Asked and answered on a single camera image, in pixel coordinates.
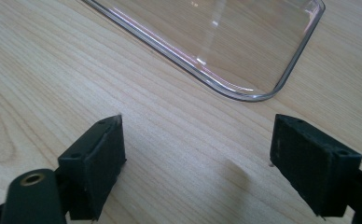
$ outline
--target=screw hole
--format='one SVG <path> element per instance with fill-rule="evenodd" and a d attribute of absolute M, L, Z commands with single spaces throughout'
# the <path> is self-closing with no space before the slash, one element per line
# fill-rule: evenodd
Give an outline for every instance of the screw hole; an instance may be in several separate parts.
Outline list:
<path fill-rule="evenodd" d="M 79 152 L 71 154 L 71 158 L 76 159 L 76 158 L 79 158 L 79 157 L 81 157 L 81 154 Z"/>
<path fill-rule="evenodd" d="M 24 179 L 21 180 L 21 185 L 25 187 L 32 186 L 41 182 L 44 178 L 45 176 L 40 173 L 27 175 Z"/>

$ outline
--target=mounting hole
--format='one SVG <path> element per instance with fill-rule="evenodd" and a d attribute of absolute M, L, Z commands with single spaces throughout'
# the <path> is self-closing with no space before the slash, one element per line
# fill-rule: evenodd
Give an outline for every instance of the mounting hole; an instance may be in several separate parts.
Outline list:
<path fill-rule="evenodd" d="M 71 154 L 71 158 L 73 158 L 73 159 L 77 159 L 79 157 L 81 157 L 81 154 L 79 152 Z"/>
<path fill-rule="evenodd" d="M 34 184 L 41 182 L 44 178 L 45 176 L 41 173 L 27 175 L 25 178 L 21 180 L 21 185 L 25 187 L 32 186 Z"/>
<path fill-rule="evenodd" d="M 338 154 L 339 154 L 339 155 L 342 155 L 342 156 L 347 156 L 347 155 L 349 155 L 349 152 L 346 151 L 346 150 L 339 150 L 339 151 L 338 151 Z"/>

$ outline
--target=wood grain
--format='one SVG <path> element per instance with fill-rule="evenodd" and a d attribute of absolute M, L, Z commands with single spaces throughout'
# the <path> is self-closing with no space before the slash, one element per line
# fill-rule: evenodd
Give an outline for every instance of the wood grain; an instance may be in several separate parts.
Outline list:
<path fill-rule="evenodd" d="M 273 91 L 314 18 L 300 0 L 99 3 L 222 85 L 251 95 Z"/>
<path fill-rule="evenodd" d="M 0 203 L 17 175 L 56 168 L 121 113 L 128 161 L 98 223 L 350 223 L 350 209 L 316 217 L 269 159 L 276 113 L 362 153 L 362 1 L 325 3 L 285 87 L 249 104 L 79 1 L 0 0 Z"/>

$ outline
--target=transparent plastic lid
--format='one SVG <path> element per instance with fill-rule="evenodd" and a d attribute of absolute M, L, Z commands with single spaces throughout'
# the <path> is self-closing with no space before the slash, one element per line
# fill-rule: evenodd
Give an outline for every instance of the transparent plastic lid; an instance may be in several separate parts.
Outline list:
<path fill-rule="evenodd" d="M 285 84 L 320 0 L 84 0 L 201 82 L 261 101 Z"/>

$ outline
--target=wooden table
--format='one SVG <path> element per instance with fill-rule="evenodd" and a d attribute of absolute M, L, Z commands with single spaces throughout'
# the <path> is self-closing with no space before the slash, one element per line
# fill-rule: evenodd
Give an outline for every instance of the wooden table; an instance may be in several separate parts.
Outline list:
<path fill-rule="evenodd" d="M 95 121 L 121 113 L 128 161 L 99 223 L 350 223 L 351 209 L 316 217 L 270 167 L 277 113 L 362 153 L 362 0 L 325 3 L 285 87 L 251 104 L 79 1 L 0 0 L 0 203 L 17 175 L 56 168 Z"/>

